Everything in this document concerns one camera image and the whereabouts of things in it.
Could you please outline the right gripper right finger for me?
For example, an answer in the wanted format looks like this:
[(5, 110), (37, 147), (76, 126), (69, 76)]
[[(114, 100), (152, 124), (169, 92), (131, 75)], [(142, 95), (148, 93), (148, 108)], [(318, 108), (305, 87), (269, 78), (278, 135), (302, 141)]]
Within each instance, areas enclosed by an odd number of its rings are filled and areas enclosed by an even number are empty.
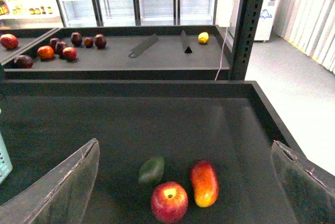
[(334, 223), (334, 175), (274, 141), (271, 159), (297, 223)]

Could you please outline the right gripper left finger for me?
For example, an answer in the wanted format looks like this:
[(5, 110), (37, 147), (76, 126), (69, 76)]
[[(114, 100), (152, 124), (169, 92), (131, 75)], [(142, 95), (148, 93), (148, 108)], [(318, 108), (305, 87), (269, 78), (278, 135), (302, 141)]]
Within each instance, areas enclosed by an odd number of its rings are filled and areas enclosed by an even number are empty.
[(98, 172), (92, 139), (26, 190), (1, 205), (1, 223), (81, 223)]

